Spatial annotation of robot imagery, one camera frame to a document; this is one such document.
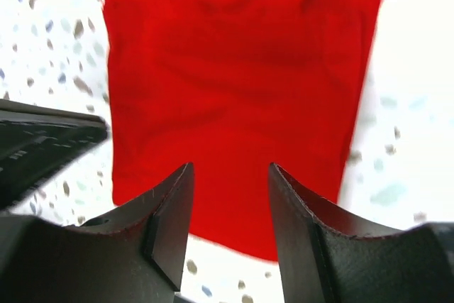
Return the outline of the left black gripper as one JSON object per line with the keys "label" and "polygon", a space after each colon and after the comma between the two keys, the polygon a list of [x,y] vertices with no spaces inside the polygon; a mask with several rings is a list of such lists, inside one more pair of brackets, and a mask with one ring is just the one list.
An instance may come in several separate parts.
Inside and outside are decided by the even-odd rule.
{"label": "left black gripper", "polygon": [[1,206],[25,199],[108,138],[91,114],[1,100]]}

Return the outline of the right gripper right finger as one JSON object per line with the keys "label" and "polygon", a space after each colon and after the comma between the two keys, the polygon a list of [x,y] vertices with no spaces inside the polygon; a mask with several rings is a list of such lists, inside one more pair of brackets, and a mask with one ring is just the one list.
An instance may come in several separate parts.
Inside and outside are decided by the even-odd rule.
{"label": "right gripper right finger", "polygon": [[340,208],[279,165],[268,176],[286,302],[405,302],[397,230]]}

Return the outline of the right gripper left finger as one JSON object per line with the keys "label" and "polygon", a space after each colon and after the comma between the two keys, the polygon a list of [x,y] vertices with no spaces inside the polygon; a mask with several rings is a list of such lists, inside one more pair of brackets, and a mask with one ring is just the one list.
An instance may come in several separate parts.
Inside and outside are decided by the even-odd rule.
{"label": "right gripper left finger", "polygon": [[194,165],[181,165],[160,184],[115,209],[86,221],[84,228],[126,234],[143,231],[139,253],[163,276],[170,287],[181,290],[184,259],[194,197]]}

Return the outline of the red t-shirt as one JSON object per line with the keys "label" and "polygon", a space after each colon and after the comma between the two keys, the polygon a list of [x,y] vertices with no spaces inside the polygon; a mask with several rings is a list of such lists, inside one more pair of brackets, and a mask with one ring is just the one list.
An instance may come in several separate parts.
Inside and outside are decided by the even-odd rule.
{"label": "red t-shirt", "polygon": [[113,202],[195,168],[190,231],[276,260],[277,163],[335,201],[381,0],[105,0]]}

